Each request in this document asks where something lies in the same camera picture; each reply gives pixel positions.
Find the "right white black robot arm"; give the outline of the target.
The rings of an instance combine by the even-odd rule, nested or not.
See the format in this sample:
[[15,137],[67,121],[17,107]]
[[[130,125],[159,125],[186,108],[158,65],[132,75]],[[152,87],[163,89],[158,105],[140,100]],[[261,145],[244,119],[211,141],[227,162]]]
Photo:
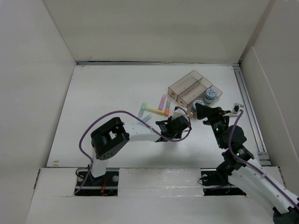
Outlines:
[[233,111],[196,103],[197,119],[209,125],[224,161],[216,168],[217,181],[232,184],[260,204],[276,224],[299,222],[299,197],[280,184],[260,165],[243,145],[247,140],[238,121],[243,115],[240,104]]

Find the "yellow highlighter marker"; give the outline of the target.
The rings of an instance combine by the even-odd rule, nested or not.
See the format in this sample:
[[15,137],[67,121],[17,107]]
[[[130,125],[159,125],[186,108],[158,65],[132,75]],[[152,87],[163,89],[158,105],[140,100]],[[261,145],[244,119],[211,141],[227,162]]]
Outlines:
[[164,111],[161,111],[159,109],[155,109],[155,108],[151,108],[151,107],[146,107],[145,110],[148,111],[148,112],[152,112],[152,113],[164,116]]

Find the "pink purple highlighter marker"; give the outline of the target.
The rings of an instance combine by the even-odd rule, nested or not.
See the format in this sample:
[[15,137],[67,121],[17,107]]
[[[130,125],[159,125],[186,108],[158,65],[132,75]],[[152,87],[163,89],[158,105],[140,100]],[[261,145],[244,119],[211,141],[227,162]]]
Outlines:
[[165,104],[165,101],[166,101],[166,98],[167,98],[167,95],[166,94],[163,94],[161,96],[161,99],[160,99],[160,103],[159,103],[159,106],[158,106],[158,110],[159,111],[162,111],[163,108],[164,108],[164,104]]

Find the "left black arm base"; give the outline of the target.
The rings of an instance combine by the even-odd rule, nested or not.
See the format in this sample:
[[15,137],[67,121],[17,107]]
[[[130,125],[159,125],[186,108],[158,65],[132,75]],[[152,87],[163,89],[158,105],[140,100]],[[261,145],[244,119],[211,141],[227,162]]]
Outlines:
[[109,169],[103,176],[97,178],[89,175],[81,187],[86,174],[86,169],[76,171],[75,196],[118,196],[119,169]]

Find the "orange highlighter marker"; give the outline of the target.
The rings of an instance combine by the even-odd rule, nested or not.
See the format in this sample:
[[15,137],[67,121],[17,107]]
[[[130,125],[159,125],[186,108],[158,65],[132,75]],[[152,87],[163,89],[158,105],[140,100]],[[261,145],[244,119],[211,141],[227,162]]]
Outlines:
[[164,116],[168,117],[170,114],[170,107],[171,107],[171,101],[169,99],[166,100],[165,104],[165,110],[164,110]]

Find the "clear three-compartment organizer tray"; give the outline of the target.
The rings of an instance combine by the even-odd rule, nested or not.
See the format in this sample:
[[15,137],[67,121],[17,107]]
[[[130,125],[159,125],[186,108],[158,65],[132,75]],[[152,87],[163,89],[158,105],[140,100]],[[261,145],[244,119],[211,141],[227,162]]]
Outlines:
[[[207,104],[204,102],[203,97],[209,88],[213,88],[217,91],[217,97],[212,103]],[[223,92],[220,89],[195,70],[192,70],[168,88],[168,95],[181,107],[186,108],[194,119],[197,118],[196,103],[212,106],[220,99],[222,94]]]

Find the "green highlighter marker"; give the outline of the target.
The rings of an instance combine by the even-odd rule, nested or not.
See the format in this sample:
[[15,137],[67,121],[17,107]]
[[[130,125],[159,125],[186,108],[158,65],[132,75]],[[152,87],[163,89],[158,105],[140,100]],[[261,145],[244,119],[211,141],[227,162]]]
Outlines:
[[147,104],[145,102],[143,102],[142,105],[141,105],[140,111],[138,113],[138,118],[141,119],[143,117],[143,114],[146,110],[146,106],[147,106]]

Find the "blue highlighter marker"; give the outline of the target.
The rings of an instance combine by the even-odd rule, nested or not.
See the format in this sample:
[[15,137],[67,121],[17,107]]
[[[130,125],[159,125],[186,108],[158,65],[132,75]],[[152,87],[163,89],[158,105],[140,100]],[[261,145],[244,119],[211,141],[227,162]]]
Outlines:
[[145,117],[138,116],[138,118],[139,118],[139,119],[141,119],[141,120],[142,120],[142,122],[138,121],[138,122],[137,122],[137,124],[138,124],[138,125],[142,125],[143,123],[147,123],[149,120],[151,120],[151,119],[152,119],[152,117],[153,117],[153,115],[152,115],[152,114],[148,114],[148,115],[147,115],[147,116],[145,116]]

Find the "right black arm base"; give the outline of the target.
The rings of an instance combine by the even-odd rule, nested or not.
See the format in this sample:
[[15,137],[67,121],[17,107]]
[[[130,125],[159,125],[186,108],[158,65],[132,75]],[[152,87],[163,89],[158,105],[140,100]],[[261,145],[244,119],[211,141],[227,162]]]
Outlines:
[[246,196],[246,193],[216,175],[215,169],[201,170],[198,183],[203,187],[204,196]]

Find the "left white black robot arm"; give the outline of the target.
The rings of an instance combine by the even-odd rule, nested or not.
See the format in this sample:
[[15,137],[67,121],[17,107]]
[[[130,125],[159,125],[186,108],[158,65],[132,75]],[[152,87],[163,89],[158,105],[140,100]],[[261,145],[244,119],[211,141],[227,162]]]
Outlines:
[[94,153],[88,180],[94,185],[101,184],[106,173],[106,161],[116,156],[128,142],[181,140],[184,131],[191,131],[191,122],[183,115],[157,121],[153,126],[125,124],[119,117],[110,119],[91,133]]

